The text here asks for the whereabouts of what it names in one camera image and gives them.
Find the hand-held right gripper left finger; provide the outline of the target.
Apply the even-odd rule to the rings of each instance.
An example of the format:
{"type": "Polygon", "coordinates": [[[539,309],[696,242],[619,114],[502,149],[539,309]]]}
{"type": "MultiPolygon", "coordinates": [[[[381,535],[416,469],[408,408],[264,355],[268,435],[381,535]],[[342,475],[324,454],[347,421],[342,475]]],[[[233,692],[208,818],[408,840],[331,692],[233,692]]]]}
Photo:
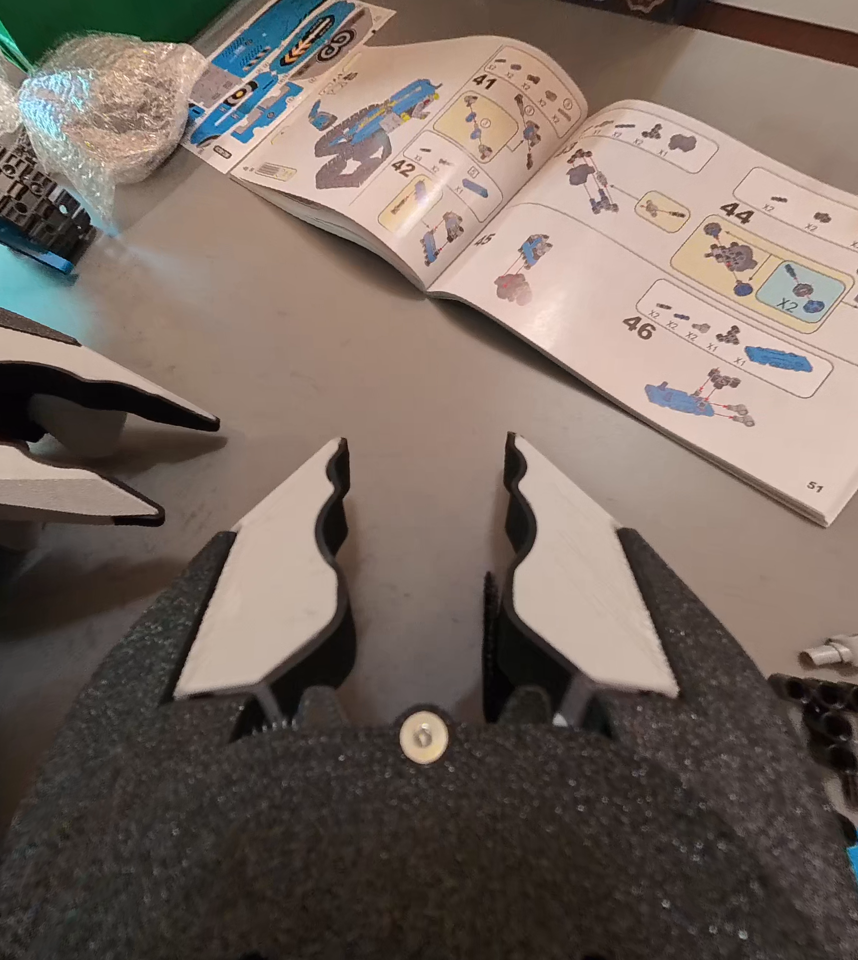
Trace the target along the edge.
{"type": "Polygon", "coordinates": [[[345,681],[356,634],[337,554],[349,489],[348,441],[333,438],[231,529],[176,701],[243,694],[291,722],[307,689],[345,681]]]}

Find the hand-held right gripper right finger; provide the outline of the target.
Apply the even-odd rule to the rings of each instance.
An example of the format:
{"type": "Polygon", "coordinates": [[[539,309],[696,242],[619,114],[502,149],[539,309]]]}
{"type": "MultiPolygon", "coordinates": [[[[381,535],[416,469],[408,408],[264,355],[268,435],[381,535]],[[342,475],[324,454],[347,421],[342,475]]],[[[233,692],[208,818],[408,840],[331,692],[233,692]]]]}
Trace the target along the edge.
{"type": "Polygon", "coordinates": [[[628,529],[520,434],[503,482],[512,548],[504,585],[488,576],[483,713],[540,689],[556,724],[588,724],[599,693],[674,701],[679,683],[627,556],[628,529]]]}

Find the dark blue toy box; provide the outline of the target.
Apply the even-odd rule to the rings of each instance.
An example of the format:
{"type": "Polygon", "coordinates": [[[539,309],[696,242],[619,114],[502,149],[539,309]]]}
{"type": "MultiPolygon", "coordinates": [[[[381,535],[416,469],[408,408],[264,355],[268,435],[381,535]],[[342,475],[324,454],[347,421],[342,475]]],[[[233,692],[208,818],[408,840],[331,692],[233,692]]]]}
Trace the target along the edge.
{"type": "Polygon", "coordinates": [[[688,24],[707,1],[571,1],[572,4],[610,14],[667,25],[688,24]]]}

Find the pile of small building parts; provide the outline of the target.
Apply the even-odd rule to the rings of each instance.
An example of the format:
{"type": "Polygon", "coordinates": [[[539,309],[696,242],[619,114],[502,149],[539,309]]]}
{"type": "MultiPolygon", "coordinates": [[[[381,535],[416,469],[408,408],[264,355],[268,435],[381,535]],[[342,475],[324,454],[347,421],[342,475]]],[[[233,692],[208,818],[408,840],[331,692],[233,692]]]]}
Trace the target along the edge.
{"type": "Polygon", "coordinates": [[[771,673],[768,684],[831,796],[858,818],[858,631],[832,633],[799,651],[795,670],[771,673]]]}

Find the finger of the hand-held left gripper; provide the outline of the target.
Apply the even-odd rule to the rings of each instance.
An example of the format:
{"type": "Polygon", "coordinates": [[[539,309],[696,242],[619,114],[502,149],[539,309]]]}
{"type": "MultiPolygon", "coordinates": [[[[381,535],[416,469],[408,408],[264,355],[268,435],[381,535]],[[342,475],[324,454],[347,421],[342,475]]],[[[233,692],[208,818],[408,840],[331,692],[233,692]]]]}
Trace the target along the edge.
{"type": "Polygon", "coordinates": [[[44,461],[0,442],[0,522],[164,524],[164,508],[130,486],[82,467],[44,461]]]}
{"type": "Polygon", "coordinates": [[[216,433],[217,416],[71,339],[0,325],[0,438],[111,455],[128,417],[216,433]]]}

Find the blue sticker sheet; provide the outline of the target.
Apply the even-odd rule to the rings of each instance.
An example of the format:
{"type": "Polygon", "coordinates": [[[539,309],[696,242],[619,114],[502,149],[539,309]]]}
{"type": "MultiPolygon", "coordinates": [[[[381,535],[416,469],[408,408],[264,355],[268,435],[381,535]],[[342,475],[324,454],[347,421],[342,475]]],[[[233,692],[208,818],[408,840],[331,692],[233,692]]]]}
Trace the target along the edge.
{"type": "Polygon", "coordinates": [[[182,147],[231,171],[394,16],[371,2],[267,2],[210,58],[182,147]]]}

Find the large green bin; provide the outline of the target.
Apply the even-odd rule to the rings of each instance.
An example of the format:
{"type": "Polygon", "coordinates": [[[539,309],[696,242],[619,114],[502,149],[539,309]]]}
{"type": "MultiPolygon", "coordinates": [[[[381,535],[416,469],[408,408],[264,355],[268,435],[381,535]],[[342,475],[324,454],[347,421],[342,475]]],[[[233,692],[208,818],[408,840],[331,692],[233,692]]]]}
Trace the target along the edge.
{"type": "Polygon", "coordinates": [[[34,67],[61,42],[89,33],[189,42],[232,1],[0,1],[0,48],[34,67]]]}

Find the instruction booklet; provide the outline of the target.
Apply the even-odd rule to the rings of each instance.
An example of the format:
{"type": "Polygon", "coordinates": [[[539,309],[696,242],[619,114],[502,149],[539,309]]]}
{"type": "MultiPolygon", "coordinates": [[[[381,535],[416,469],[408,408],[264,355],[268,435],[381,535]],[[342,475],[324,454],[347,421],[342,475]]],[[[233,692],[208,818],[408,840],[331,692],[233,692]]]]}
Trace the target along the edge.
{"type": "Polygon", "coordinates": [[[858,196],[517,40],[374,47],[232,170],[822,526],[858,491],[858,196]]]}

